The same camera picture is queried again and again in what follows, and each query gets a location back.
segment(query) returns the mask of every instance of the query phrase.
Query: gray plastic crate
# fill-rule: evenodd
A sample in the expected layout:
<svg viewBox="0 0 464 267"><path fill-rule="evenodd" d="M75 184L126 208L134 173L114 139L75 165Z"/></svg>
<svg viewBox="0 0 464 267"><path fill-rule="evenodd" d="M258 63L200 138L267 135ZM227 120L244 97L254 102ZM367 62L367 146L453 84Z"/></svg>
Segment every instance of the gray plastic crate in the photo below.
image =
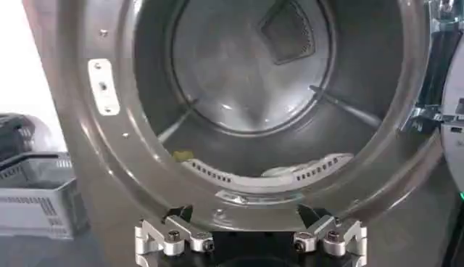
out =
<svg viewBox="0 0 464 267"><path fill-rule="evenodd" d="M24 115L0 114L0 162L31 151L34 131Z"/></svg>
<svg viewBox="0 0 464 267"><path fill-rule="evenodd" d="M0 235L72 239L87 226L67 154L26 153L0 163Z"/></svg>

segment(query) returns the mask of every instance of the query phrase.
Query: bolt head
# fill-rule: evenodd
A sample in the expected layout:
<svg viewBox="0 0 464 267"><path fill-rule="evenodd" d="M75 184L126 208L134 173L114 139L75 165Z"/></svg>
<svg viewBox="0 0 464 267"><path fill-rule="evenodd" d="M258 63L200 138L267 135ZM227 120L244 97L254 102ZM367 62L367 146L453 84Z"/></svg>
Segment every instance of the bolt head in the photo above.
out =
<svg viewBox="0 0 464 267"><path fill-rule="evenodd" d="M339 237L340 237L340 233L337 231L332 230L327 233L327 239L331 241L336 241Z"/></svg>
<svg viewBox="0 0 464 267"><path fill-rule="evenodd" d="M294 247L297 253L304 253L306 250L305 244L299 240L294 243Z"/></svg>
<svg viewBox="0 0 464 267"><path fill-rule="evenodd" d="M215 243L212 240L206 240L203 242L203 250L206 252L211 252L215 249Z"/></svg>
<svg viewBox="0 0 464 267"><path fill-rule="evenodd" d="M171 230L167 234L172 241L178 241L181 238L181 233L177 230Z"/></svg>

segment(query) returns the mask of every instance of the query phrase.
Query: floor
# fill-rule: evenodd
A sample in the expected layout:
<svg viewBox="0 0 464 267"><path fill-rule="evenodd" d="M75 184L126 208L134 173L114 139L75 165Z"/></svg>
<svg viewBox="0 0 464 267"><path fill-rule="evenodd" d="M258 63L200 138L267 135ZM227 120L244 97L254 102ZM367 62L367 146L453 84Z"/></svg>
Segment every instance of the floor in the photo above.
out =
<svg viewBox="0 0 464 267"><path fill-rule="evenodd" d="M91 231L74 241L0 237L0 267L105 267Z"/></svg>

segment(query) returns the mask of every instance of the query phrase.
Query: white wall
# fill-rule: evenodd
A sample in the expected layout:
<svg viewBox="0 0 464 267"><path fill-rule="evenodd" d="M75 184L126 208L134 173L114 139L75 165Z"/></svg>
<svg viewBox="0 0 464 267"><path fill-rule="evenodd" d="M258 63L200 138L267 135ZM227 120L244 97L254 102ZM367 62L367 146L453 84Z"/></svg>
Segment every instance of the white wall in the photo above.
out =
<svg viewBox="0 0 464 267"><path fill-rule="evenodd" d="M37 149L65 151L57 112L21 0L0 0L0 34L0 113L38 118L44 124L36 125Z"/></svg>

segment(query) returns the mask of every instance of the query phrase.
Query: silver metal clamp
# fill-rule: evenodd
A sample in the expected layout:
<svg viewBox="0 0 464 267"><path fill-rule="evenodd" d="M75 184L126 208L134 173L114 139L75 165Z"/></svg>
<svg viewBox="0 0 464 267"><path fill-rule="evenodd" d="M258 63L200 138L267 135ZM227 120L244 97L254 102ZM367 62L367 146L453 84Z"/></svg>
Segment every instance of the silver metal clamp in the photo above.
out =
<svg viewBox="0 0 464 267"><path fill-rule="evenodd" d="M156 266L152 252L163 251L168 257L181 255L186 249L186 241L194 252L214 250L212 234L200 231L182 218L172 215L165 223L158 220L142 220L135 227L136 263L142 267Z"/></svg>
<svg viewBox="0 0 464 267"><path fill-rule="evenodd" d="M342 223L325 215L306 231L294 234L297 252L314 252L318 242L322 242L324 252L331 256L341 257L349 252L358 257L353 266L367 265L368 230L360 221L346 220Z"/></svg>

